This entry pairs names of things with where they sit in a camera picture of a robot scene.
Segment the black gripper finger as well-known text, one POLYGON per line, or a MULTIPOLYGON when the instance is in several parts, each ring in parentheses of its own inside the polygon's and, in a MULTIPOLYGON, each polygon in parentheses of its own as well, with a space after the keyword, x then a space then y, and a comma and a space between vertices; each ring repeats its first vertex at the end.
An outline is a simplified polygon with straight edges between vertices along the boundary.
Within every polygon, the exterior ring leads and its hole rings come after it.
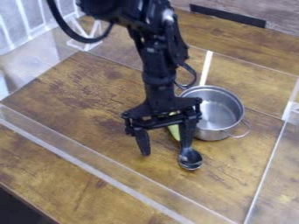
POLYGON ((198 113, 193 108, 189 108, 182 112, 182 121, 178 124, 181 155, 186 155, 192 151, 192 139, 198 119, 198 113))
POLYGON ((138 150, 144 156, 150 155, 150 144, 149 144, 149 136, 146 130, 142 128, 125 128, 125 133, 134 137, 134 141, 138 147, 138 150))

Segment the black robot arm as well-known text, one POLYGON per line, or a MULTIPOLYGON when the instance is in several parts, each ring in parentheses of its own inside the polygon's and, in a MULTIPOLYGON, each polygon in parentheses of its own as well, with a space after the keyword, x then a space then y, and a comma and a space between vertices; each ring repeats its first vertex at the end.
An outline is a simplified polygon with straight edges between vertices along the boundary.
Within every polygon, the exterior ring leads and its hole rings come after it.
POLYGON ((144 102, 122 113, 125 133, 134 137, 142 155, 150 154, 146 131, 180 126, 181 148, 192 145, 201 118, 198 98, 173 93, 176 68, 186 67, 188 46, 180 35, 177 16, 168 0, 75 0, 94 19, 126 28, 142 61, 144 102))

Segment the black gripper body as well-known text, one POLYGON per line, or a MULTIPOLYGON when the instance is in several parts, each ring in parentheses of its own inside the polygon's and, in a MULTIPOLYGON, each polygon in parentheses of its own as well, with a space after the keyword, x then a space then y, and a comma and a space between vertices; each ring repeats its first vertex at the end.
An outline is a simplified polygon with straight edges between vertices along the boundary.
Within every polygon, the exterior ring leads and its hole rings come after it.
POLYGON ((200 120, 201 98, 177 97, 172 83, 166 85, 145 83, 144 92, 144 101, 121 115, 128 135, 136 137, 138 130, 148 131, 181 124, 184 121, 192 120, 192 123, 196 123, 200 120))

